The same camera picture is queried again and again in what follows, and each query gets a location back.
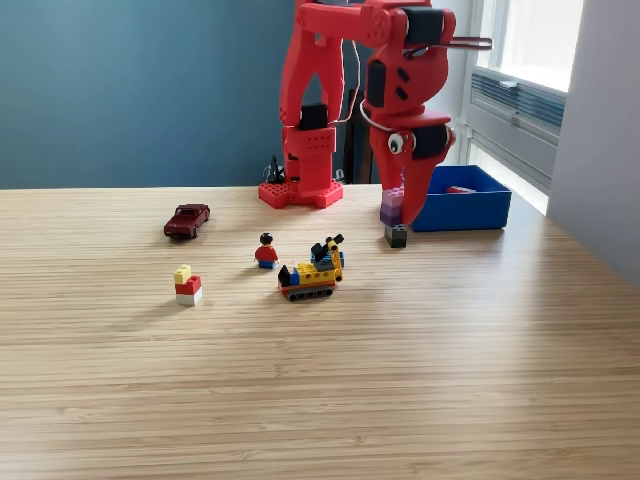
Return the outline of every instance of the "lego brick stack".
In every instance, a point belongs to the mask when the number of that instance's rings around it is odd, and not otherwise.
[[[182,265],[173,274],[176,287],[176,302],[179,305],[193,307],[202,299],[202,281],[200,277],[191,275],[191,267]]]

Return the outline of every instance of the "yellow lego piece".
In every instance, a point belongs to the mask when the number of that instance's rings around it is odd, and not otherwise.
[[[340,262],[340,248],[333,240],[328,242],[327,246],[329,247],[329,254],[331,255],[331,263],[333,263],[333,266],[335,267],[335,280],[336,282],[341,282],[344,277],[342,276],[342,263]]]
[[[189,265],[182,265],[173,274],[173,281],[176,285],[184,285],[187,280],[191,278],[191,267]]]
[[[300,285],[311,285],[319,282],[333,282],[336,273],[333,270],[318,272],[312,263],[302,262],[298,264],[298,274],[300,275]]]

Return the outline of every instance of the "red robotic arm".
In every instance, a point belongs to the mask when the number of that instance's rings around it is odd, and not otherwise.
[[[404,173],[403,222],[411,223],[422,209],[435,166],[455,141],[446,125],[451,118],[424,106],[447,81],[447,48],[490,48],[471,43],[487,39],[454,38],[455,26],[453,12],[431,8],[431,0],[365,0],[347,6],[296,0],[280,99],[286,183],[275,191],[263,184],[260,197],[276,208],[288,203],[326,207],[342,198],[342,187],[331,180],[331,157],[344,94],[342,41],[354,40],[374,49],[360,110],[371,125],[382,186],[399,187]],[[314,74],[324,105],[303,107]]]

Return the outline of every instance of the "window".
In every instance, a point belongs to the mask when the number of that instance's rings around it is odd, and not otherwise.
[[[463,98],[472,146],[548,193],[569,90],[583,0],[478,0],[472,33],[494,40],[471,54]]]
[[[478,66],[569,90],[583,0],[485,0],[482,33],[496,48]]]

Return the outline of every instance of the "red block inside box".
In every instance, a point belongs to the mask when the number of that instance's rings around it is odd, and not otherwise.
[[[194,275],[184,285],[176,285],[177,295],[195,295],[202,287],[202,281],[200,277]]]

